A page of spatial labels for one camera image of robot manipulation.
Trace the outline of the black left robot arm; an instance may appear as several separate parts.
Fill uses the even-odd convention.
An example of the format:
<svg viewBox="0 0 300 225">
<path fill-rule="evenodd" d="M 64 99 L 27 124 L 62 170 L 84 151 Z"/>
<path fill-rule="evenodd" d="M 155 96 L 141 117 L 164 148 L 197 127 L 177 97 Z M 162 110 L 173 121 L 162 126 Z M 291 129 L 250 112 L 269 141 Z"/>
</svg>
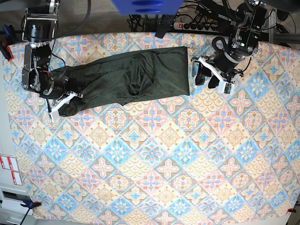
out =
<svg viewBox="0 0 300 225">
<path fill-rule="evenodd" d="M 195 76 L 195 85 L 201 86 L 205 78 L 209 78 L 208 88 L 224 94 L 232 95 L 235 90 L 235 76 L 244 76 L 246 69 L 236 67 L 246 57 L 257 53 L 262 26 L 265 21 L 267 9 L 251 5 L 247 0 L 232 12 L 226 0 L 222 1 L 225 11 L 231 21 L 235 22 L 228 41 L 223 37 L 215 37 L 211 46 L 214 54 L 211 56 L 193 57 L 192 61 L 198 63 Z"/>
</svg>

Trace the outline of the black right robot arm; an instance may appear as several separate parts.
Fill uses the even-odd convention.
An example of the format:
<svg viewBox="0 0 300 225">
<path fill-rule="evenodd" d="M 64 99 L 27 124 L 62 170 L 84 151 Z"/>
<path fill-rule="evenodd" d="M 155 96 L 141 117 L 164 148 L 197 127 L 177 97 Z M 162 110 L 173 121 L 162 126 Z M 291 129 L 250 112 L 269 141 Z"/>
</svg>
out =
<svg viewBox="0 0 300 225">
<path fill-rule="evenodd" d="M 54 56 L 50 43 L 56 40 L 60 1 L 44 0 L 36 7 L 25 10 L 22 25 L 22 39 L 27 42 L 22 69 L 22 87 L 43 98 L 47 104 L 48 116 L 59 119 L 59 109 L 69 104 L 74 97 L 82 98 L 68 87 L 66 69 L 57 77 L 48 70 Z"/>
</svg>

